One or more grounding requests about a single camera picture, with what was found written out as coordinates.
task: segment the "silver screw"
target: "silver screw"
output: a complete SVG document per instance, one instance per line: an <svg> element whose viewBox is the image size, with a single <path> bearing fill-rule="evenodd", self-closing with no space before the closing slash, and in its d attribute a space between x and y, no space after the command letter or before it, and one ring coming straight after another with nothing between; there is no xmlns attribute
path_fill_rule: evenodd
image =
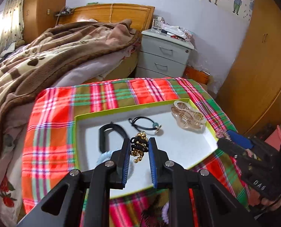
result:
<svg viewBox="0 0 281 227"><path fill-rule="evenodd" d="M207 176L207 175L209 175L210 173L209 173L209 171L208 171L207 169L201 169L201 170L200 170L200 174L201 174L202 176Z"/></svg>
<svg viewBox="0 0 281 227"><path fill-rule="evenodd" d="M79 172L79 170L78 169L72 169L70 172L69 172L69 174L71 175L71 176L76 176L76 175L78 175L80 172Z"/></svg>
<svg viewBox="0 0 281 227"><path fill-rule="evenodd" d="M112 161L112 160L107 160L106 162L105 162L105 166L106 167L111 167L111 166L113 166L114 165L114 162Z"/></svg>
<svg viewBox="0 0 281 227"><path fill-rule="evenodd" d="M172 166L174 166L174 162L171 161L171 160L167 160L167 161L165 162L165 165L166 165L167 167L172 167Z"/></svg>

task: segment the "brown blanket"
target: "brown blanket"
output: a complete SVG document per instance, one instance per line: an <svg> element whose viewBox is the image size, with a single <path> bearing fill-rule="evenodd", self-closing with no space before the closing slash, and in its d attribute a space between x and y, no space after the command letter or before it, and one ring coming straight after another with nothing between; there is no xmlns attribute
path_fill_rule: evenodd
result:
<svg viewBox="0 0 281 227"><path fill-rule="evenodd" d="M0 156L7 113L34 101L40 91L85 61L133 44L139 32L130 25L131 20L118 24L85 21L50 28L0 64Z"/></svg>

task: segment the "gold charm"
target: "gold charm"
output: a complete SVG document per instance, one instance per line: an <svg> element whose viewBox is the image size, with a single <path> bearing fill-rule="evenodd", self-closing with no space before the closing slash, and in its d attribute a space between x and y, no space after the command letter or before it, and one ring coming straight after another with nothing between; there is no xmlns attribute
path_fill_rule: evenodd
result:
<svg viewBox="0 0 281 227"><path fill-rule="evenodd" d="M148 147L147 147L147 144L148 144L148 138L146 136L146 133L144 131L141 131L139 133L137 133L137 135L135 137L133 137L131 139L131 141L134 141L134 142L131 142L131 155L134 156L134 157L137 157L136 159L134 159L134 163L137 163L139 161L142 160L143 156L144 156L144 152L148 152Z"/></svg>

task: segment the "green pants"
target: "green pants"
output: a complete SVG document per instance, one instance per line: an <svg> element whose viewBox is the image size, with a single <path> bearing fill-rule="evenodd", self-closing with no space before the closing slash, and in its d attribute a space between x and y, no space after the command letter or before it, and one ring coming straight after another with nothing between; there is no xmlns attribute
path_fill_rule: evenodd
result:
<svg viewBox="0 0 281 227"><path fill-rule="evenodd" d="M238 5L237 3L234 3L234 12L238 13L240 8L240 5Z"/></svg>

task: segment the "gray drawer cabinet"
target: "gray drawer cabinet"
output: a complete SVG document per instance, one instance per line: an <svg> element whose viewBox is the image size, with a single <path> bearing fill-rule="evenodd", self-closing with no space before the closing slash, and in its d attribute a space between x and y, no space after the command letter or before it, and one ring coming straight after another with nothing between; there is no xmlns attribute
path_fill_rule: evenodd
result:
<svg viewBox="0 0 281 227"><path fill-rule="evenodd" d="M142 31L136 77L182 77L193 45L151 29Z"/></svg>

